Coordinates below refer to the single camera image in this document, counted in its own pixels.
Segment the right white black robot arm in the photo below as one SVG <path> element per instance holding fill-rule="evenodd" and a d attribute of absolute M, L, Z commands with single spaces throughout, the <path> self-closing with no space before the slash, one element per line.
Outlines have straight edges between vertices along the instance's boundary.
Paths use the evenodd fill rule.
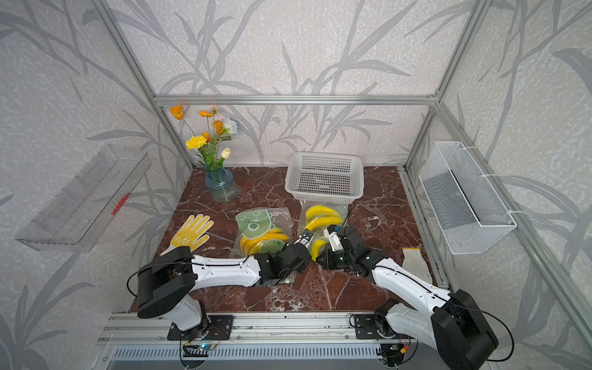
<path fill-rule="evenodd" d="M 424 282 L 391 257 L 370 248 L 353 227 L 331 225 L 310 248 L 325 270 L 367 278 L 398 296 L 376 309 L 368 329 L 383 339 L 408 336 L 438 351 L 451 369 L 478 369 L 499 345 L 487 314 L 473 297 Z"/>

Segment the right circuit board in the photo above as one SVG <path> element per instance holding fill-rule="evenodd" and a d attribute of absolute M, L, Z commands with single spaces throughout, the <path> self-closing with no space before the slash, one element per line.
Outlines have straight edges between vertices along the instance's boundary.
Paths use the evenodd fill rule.
<path fill-rule="evenodd" d="M 405 362 L 409 345 L 383 343 L 377 349 L 379 362 L 387 368 L 398 368 Z"/>

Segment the yellow work glove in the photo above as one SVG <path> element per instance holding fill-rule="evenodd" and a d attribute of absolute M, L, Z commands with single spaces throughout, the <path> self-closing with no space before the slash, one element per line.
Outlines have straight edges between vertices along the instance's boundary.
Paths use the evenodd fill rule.
<path fill-rule="evenodd" d="M 170 246 L 162 251 L 160 256 L 164 256 L 179 247 L 189 247 L 190 251 L 197 250 L 197 248 L 209 241 L 210 235 L 208 231 L 213 225 L 214 222 L 209 216 L 203 214 L 189 216 L 179 231 L 172 237 Z"/>

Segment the left circuit board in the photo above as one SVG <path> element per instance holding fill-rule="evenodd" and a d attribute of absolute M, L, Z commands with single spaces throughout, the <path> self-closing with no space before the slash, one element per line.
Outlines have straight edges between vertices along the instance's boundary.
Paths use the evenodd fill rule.
<path fill-rule="evenodd" d="M 203 358 L 208 357 L 214 351 L 218 343 L 190 343 L 187 342 L 181 346 L 183 357 Z"/>

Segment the white plastic basket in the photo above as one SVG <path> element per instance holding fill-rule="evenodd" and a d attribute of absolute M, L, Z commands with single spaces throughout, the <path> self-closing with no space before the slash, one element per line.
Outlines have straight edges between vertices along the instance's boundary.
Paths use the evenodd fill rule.
<path fill-rule="evenodd" d="M 285 177 L 285 190 L 295 199 L 329 204 L 351 204 L 364 194 L 360 158 L 345 154 L 297 152 Z"/>

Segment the left zip-top bag with bananas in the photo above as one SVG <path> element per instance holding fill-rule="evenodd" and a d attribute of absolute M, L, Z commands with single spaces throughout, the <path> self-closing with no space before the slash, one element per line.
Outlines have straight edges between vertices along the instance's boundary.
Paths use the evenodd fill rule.
<path fill-rule="evenodd" d="M 274 228 L 280 228 L 283 232 L 288 235 L 289 239 L 285 245 L 291 240 L 293 222 L 287 208 L 254 208 L 240 212 L 235 217 L 238 232 L 235 238 L 234 246 L 231 250 L 232 258 L 239 258 L 243 263 L 243 267 L 238 269 L 239 275 L 236 277 L 227 277 L 224 280 L 229 285 L 237 286 L 258 286 L 256 282 L 260 279 L 260 268 L 259 263 L 254 258 L 256 254 L 243 256 L 240 249 L 241 236 L 245 236 L 247 239 L 255 239 L 256 237 L 263 236 L 268 231 Z M 277 251 L 260 251 L 259 253 L 276 254 Z M 291 284 L 295 280 L 294 273 L 290 274 L 285 281 L 279 283 Z"/>

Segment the circuit board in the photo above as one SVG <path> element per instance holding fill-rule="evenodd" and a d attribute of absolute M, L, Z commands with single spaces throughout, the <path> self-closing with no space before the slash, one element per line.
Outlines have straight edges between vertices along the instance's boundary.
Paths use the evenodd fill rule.
<path fill-rule="evenodd" d="M 387 368 L 398 368 L 405 362 L 409 345 L 383 343 L 377 349 L 379 362 Z"/>
<path fill-rule="evenodd" d="M 187 342 L 181 346 L 183 357 L 203 358 L 208 357 L 214 351 L 218 343 L 190 343 Z"/>

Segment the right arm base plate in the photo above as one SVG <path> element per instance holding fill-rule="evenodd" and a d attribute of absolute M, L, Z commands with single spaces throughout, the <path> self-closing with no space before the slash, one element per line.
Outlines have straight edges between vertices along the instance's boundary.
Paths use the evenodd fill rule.
<path fill-rule="evenodd" d="M 391 339 L 396 333 L 381 314 L 352 314 L 349 324 L 357 339 Z"/>

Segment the yellow banana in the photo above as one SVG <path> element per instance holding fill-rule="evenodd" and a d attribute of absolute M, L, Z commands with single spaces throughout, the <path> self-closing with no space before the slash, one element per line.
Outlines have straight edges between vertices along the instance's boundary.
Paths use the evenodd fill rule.
<path fill-rule="evenodd" d="M 317 230 L 326 229 L 328 226 L 335 224 L 340 225 L 343 220 L 340 217 L 317 217 L 307 222 L 304 230 L 309 230 L 315 233 Z"/>
<path fill-rule="evenodd" d="M 305 212 L 307 220 L 312 220 L 315 217 L 341 217 L 339 212 L 323 205 L 315 205 Z"/>
<path fill-rule="evenodd" d="M 323 238 L 317 238 L 312 242 L 310 254 L 313 261 L 316 261 L 319 254 L 322 252 L 325 245 L 327 245 L 328 241 Z"/>

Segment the bananas in left bag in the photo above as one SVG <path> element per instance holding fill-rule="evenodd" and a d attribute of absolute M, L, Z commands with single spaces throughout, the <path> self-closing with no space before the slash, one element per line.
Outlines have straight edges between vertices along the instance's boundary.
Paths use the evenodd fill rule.
<path fill-rule="evenodd" d="M 241 236 L 239 245 L 243 256 L 247 257 L 260 251 L 277 251 L 285 245 L 288 239 L 288 235 L 282 229 L 274 228 L 255 239 L 247 239 L 245 236 Z"/>

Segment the artificial flower bouquet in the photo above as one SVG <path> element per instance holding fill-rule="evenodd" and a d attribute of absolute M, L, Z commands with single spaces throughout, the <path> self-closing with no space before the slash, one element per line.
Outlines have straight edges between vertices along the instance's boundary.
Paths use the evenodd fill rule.
<path fill-rule="evenodd" d="M 221 169 L 225 160 L 231 156 L 231 149 L 224 148 L 220 151 L 220 144 L 225 141 L 231 141 L 233 136 L 238 134 L 237 123 L 230 117 L 218 120 L 217 109 L 202 110 L 199 115 L 206 119 L 208 130 L 197 135 L 188 125 L 184 118 L 183 106 L 177 105 L 170 108 L 170 112 L 177 121 L 187 126 L 193 136 L 185 142 L 189 151 L 197 153 L 197 163 L 202 165 L 208 172 L 214 172 Z"/>

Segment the clear acrylic wall shelf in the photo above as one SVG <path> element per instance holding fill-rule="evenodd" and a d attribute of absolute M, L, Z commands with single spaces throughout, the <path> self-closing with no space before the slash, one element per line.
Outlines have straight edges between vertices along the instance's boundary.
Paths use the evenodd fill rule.
<path fill-rule="evenodd" d="M 15 240 L 36 251 L 91 251 L 151 164 L 144 150 L 104 146 Z"/>

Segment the aluminium frame crossbar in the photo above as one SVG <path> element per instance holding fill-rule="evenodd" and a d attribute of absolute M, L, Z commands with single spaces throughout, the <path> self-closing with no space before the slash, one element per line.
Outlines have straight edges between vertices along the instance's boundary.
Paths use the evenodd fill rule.
<path fill-rule="evenodd" d="M 436 98 L 429 95 L 157 95 L 157 104 L 165 105 L 370 105 L 431 106 Z"/>

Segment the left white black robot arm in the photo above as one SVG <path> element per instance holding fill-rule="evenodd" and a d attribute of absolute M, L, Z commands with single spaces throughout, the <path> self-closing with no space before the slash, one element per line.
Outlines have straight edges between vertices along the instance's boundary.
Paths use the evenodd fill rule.
<path fill-rule="evenodd" d="M 203 329 L 209 325 L 205 306 L 189 296 L 192 291 L 277 285 L 294 272 L 304 272 L 310 261 L 311 254 L 301 243 L 244 259 L 203 257 L 192 254 L 187 246 L 175 248 L 137 272 L 137 316 L 164 317 L 180 331 Z"/>

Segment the aluminium front rail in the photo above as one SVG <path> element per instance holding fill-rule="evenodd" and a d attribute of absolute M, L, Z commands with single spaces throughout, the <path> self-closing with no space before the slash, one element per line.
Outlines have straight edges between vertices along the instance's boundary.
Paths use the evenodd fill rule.
<path fill-rule="evenodd" d="M 235 312 L 227 340 L 208 339 L 220 345 L 355 343 L 362 333 L 353 311 Z M 163 317 L 139 319 L 135 314 L 113 314 L 98 345 L 169 345 L 172 322 Z"/>

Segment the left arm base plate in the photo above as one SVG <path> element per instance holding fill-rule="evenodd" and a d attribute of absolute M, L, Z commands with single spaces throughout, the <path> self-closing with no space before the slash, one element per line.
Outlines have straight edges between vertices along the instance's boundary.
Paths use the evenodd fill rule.
<path fill-rule="evenodd" d="M 181 331 L 172 323 L 167 334 L 168 341 L 228 341 L 234 317 L 226 314 L 206 315 L 202 322 L 191 329 Z"/>

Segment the blue glass vase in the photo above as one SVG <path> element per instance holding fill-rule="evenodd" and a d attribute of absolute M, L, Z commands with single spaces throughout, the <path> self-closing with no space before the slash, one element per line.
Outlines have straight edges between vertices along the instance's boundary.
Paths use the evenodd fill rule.
<path fill-rule="evenodd" d="M 206 176 L 206 186 L 217 203 L 229 203 L 238 196 L 239 189 L 231 171 L 222 166 L 218 170 L 207 171 Z"/>

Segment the white work glove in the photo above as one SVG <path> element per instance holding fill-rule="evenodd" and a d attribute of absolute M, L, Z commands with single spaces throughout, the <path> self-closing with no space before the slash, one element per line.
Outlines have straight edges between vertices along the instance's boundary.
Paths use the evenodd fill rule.
<path fill-rule="evenodd" d="M 419 248 L 403 248 L 402 253 L 404 256 L 402 267 L 425 283 L 431 285 L 433 278 L 421 250 Z"/>

